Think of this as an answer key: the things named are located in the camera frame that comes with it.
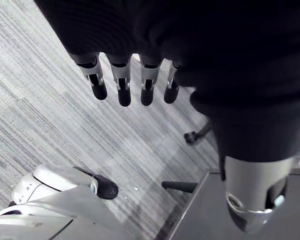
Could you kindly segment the robot left five-finger hand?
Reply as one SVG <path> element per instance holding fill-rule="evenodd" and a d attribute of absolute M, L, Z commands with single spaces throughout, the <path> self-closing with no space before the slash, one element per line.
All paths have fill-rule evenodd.
<path fill-rule="evenodd" d="M 67 53 L 97 84 L 97 54 L 116 73 L 132 54 L 172 61 L 176 87 L 209 119 L 227 207 L 246 233 L 283 202 L 300 152 L 300 0 L 38 0 Z"/>

